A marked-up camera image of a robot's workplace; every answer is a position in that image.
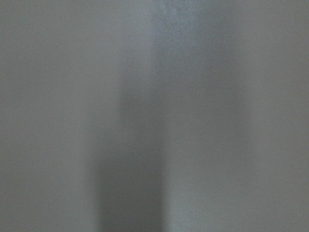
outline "gray surface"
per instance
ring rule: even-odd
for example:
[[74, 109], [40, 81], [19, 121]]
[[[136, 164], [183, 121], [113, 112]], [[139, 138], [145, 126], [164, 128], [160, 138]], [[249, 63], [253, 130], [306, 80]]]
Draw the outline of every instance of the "gray surface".
[[0, 0], [0, 231], [309, 230], [309, 3]]

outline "reflective surface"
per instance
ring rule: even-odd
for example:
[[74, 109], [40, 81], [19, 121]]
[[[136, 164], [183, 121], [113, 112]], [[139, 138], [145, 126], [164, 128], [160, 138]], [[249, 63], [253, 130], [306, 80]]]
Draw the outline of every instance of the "reflective surface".
[[309, 4], [0, 3], [0, 231], [307, 232]]

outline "gray background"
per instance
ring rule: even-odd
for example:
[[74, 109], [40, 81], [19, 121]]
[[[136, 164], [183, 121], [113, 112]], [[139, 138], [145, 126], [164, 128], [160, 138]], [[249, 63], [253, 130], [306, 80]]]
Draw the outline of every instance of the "gray background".
[[307, 232], [306, 0], [0, 0], [0, 231]]

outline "shiny gray surface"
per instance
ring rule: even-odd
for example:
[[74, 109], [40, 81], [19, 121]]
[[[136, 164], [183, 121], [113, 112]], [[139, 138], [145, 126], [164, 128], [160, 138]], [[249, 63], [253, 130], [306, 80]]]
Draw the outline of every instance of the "shiny gray surface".
[[0, 0], [0, 231], [309, 230], [309, 3]]

